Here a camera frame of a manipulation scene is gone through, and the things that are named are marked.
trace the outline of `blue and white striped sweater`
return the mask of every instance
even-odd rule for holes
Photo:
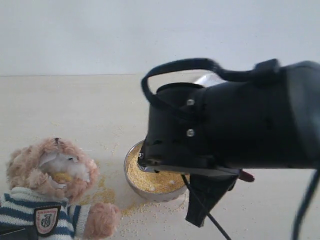
[[[61,206],[53,233],[39,240],[72,240],[84,233],[90,205],[68,205],[68,199],[48,199],[29,188],[15,187],[0,198],[0,225],[33,226],[36,208]]]

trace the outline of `wall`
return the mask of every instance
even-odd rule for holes
[[[1,0],[0,75],[144,73],[209,57],[244,70],[257,61],[318,61],[311,0]]]

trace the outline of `screw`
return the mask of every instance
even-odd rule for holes
[[[193,137],[195,135],[195,130],[193,129],[188,129],[188,131],[186,131],[186,135],[188,137]]]
[[[192,106],[192,105],[195,104],[195,100],[193,100],[193,99],[188,99],[188,100],[186,101],[186,104],[187,104],[188,106]]]

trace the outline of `badge patch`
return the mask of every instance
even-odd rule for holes
[[[39,236],[47,237],[55,230],[61,206],[40,207],[34,210],[34,225]]]

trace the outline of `plush toy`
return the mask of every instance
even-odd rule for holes
[[[110,203],[72,205],[99,175],[94,160],[68,140],[47,138],[14,151],[0,198],[0,226],[34,226],[38,239],[104,239],[121,213]]]

